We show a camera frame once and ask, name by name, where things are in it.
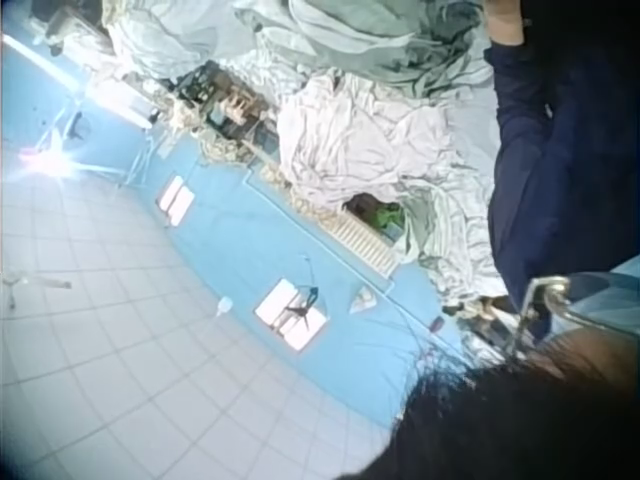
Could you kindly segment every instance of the blue wall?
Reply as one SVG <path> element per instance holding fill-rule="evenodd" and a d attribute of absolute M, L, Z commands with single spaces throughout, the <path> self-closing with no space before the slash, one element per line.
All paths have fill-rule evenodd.
<path fill-rule="evenodd" d="M 19 30 L 5 31 L 25 41 Z M 2 59 L 3 157 L 31 146 L 69 100 L 69 92 L 10 48 Z M 74 66 L 58 60 L 81 78 Z M 87 105 L 91 137 L 75 152 L 78 161 L 128 167 L 142 144 L 138 129 L 113 114 Z M 179 173 L 196 201 L 171 236 L 194 270 L 220 295 L 231 297 L 235 312 L 258 337 L 323 389 L 372 420 L 389 425 L 399 411 L 426 326 L 439 314 L 433 289 L 416 266 L 401 267 L 393 282 L 381 281 L 314 225 L 297 217 L 278 194 L 246 170 L 198 164 L 199 149 L 183 138 L 167 160 L 154 159 L 141 198 L 152 211 L 168 179 Z M 254 316 L 253 310 L 280 278 L 311 282 L 312 264 L 320 287 L 319 307 L 330 323 L 300 354 L 286 347 Z M 357 291 L 371 282 L 378 305 L 350 315 Z M 439 337 L 459 348 L 452 324 Z"/>
<path fill-rule="evenodd" d="M 185 178 L 196 200 L 171 235 L 196 272 L 216 292 L 229 296 L 238 318 L 284 359 L 352 408 L 389 425 L 411 382 L 426 326 L 440 310 L 424 272 L 404 266 L 385 284 L 292 212 L 258 173 L 225 165 L 203 167 L 199 157 L 195 142 L 183 137 L 168 159 L 156 159 L 142 191 L 146 204 L 155 210 L 155 199 L 171 176 Z M 312 264 L 321 292 L 319 306 L 330 323 L 296 354 L 253 310 L 283 277 L 308 285 L 305 258 Z M 351 302 L 367 281 L 381 290 L 378 305 L 350 315 Z M 458 348 L 456 332 L 447 325 L 440 337 Z"/>

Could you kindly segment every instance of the white tiled floor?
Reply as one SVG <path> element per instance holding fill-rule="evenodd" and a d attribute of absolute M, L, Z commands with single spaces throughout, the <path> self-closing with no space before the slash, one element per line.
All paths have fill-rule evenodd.
<path fill-rule="evenodd" d="M 73 285 L 2 303 L 1 440 L 27 478 L 328 480 L 381 448 L 382 429 L 215 318 L 134 194 L 3 187 L 4 270 Z"/>

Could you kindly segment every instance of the radiator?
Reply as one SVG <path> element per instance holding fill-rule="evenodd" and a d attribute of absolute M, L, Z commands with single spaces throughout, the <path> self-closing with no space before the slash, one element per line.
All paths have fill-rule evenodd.
<path fill-rule="evenodd" d="M 391 241 L 348 211 L 340 213 L 331 227 L 324 230 L 365 264 L 388 279 L 398 266 Z"/>

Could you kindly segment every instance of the dark hair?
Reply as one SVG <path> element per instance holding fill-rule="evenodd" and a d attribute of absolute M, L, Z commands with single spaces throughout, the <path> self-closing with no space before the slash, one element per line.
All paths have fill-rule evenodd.
<path fill-rule="evenodd" d="M 338 480 L 603 480 L 614 469 L 633 475 L 638 399 L 595 371 L 557 363 L 555 373 L 512 361 L 464 375 L 424 375 L 384 451 L 361 473 Z"/>

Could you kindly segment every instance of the green cloth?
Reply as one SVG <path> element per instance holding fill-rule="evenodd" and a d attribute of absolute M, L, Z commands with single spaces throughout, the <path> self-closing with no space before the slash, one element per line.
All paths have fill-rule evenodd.
<path fill-rule="evenodd" d="M 236 8 L 285 58 L 337 67 L 415 98 L 462 80 L 481 19 L 476 2 L 450 0 L 244 0 Z"/>

